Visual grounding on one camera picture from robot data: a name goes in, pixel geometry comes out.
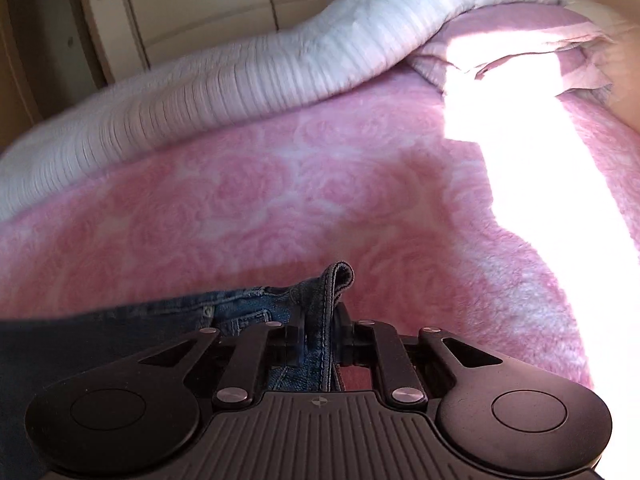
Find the pink floral fleece blanket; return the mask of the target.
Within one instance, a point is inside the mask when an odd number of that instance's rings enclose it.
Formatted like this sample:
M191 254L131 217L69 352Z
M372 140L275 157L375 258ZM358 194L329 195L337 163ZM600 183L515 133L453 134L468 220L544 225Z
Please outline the pink floral fleece blanket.
M431 323L613 392L639 329L639 138L520 75L410 68L117 167L1 227L1 313L286 286L337 260L357 318Z

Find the white striped quilt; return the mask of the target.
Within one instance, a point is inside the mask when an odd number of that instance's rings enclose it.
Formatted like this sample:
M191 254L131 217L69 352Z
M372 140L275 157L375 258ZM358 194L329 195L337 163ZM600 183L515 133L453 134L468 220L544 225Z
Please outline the white striped quilt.
M284 32L164 63L40 122L1 157L1 217L207 131L345 93L385 73L464 12L567 0L335 0Z

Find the pink pillow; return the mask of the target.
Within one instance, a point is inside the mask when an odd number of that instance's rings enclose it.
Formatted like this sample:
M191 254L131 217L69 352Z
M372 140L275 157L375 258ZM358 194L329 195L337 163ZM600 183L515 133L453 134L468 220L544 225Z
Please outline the pink pillow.
M406 63L448 96L608 93L612 81L599 64L609 42L598 25L562 6L498 4L448 21Z

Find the cream wardrobe cabinet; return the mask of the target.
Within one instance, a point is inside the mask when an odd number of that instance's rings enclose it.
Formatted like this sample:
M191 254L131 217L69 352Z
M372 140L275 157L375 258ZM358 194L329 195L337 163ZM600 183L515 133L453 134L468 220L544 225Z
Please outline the cream wardrobe cabinet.
M333 0L1 0L1 141L108 84L287 29Z

